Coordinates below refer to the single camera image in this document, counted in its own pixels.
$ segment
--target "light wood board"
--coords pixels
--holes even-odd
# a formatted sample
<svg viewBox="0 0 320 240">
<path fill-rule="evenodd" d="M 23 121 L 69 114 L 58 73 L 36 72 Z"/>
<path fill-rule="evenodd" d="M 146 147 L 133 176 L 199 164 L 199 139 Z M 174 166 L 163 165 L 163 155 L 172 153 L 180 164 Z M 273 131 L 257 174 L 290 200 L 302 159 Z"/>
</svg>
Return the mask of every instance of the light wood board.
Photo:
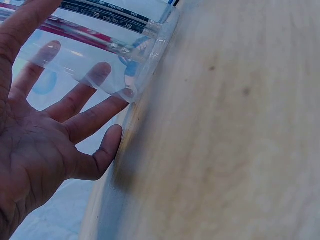
<svg viewBox="0 0 320 240">
<path fill-rule="evenodd" d="M 80 239 L 320 239 L 320 2 L 180 7 Z"/>
</svg>

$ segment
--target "knuckle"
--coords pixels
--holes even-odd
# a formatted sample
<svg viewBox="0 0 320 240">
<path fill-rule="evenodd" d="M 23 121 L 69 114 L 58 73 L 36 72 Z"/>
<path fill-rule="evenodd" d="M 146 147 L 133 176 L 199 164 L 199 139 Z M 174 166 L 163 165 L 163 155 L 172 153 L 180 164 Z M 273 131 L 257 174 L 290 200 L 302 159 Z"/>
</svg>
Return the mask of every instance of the knuckle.
<svg viewBox="0 0 320 240">
<path fill-rule="evenodd" d="M 67 106 L 67 108 L 70 110 L 69 112 L 72 115 L 75 115 L 79 112 L 76 100 L 72 96 L 65 96 L 65 98 L 63 99 L 63 104 Z"/>
<path fill-rule="evenodd" d="M 14 32 L 14 30 L 0 32 L 0 58 L 9 62 L 11 66 L 13 66 L 15 61 L 16 49 L 19 49 L 19 46 L 22 45 Z"/>
<path fill-rule="evenodd" d="M 28 64 L 24 68 L 24 71 L 29 78 L 36 79 L 39 77 L 39 75 L 41 73 L 41 68 L 39 66 L 34 65 L 34 64 Z"/>
</svg>

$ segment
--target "palm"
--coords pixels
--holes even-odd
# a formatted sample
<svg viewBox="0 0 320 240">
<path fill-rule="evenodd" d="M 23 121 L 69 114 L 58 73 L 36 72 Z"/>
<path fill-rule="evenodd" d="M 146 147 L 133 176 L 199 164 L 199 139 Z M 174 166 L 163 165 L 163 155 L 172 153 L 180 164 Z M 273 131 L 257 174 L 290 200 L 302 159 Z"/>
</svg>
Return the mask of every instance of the palm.
<svg viewBox="0 0 320 240">
<path fill-rule="evenodd" d="M 83 154 L 75 147 L 122 111 L 128 105 L 125 101 L 110 97 L 80 113 L 96 90 L 79 83 L 60 102 L 37 111 L 29 105 L 27 96 L 44 68 L 28 63 L 12 83 L 11 69 L 21 45 L 59 3 L 29 0 L 20 14 L 0 26 L 0 239 L 12 235 L 65 180 L 99 179 L 121 141 L 122 128 L 116 125 L 107 131 L 94 155 Z M 18 24 L 26 20 L 27 29 Z M 37 63 L 50 62 L 59 50 L 59 42 L 48 43 L 35 56 Z M 86 77 L 99 85 L 110 72 L 110 65 L 102 62 Z"/>
</svg>

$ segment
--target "finger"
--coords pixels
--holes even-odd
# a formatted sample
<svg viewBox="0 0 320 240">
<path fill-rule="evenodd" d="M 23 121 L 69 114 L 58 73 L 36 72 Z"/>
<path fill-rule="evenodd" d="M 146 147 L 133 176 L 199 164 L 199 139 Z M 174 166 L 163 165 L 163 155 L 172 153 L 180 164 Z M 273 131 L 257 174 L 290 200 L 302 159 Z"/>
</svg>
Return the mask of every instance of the finger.
<svg viewBox="0 0 320 240">
<path fill-rule="evenodd" d="M 50 63 L 59 53 L 61 44 L 58 41 L 51 41 L 42 47 L 39 52 L 21 70 L 12 84 L 11 93 L 19 94 L 27 98 L 31 89 L 45 70 L 45 65 Z"/>
<path fill-rule="evenodd" d="M 50 117 L 57 122 L 64 123 L 66 120 L 80 113 L 89 99 L 95 94 L 96 89 L 88 86 L 89 80 L 100 86 L 111 73 L 111 66 L 106 62 L 95 65 L 84 77 L 83 83 L 79 83 L 61 101 L 45 110 Z"/>
<path fill-rule="evenodd" d="M 117 155 L 122 132 L 121 126 L 114 125 L 106 132 L 99 150 L 94 155 L 80 153 L 73 163 L 72 175 L 69 178 L 91 181 L 100 179 Z"/>
<path fill-rule="evenodd" d="M 26 0 L 0 26 L 1 62 L 13 65 L 32 33 L 59 7 L 61 0 Z"/>
<path fill-rule="evenodd" d="M 88 111 L 67 120 L 63 126 L 69 135 L 70 141 L 78 144 L 95 134 L 127 106 L 128 103 L 126 101 L 111 96 Z"/>
</svg>

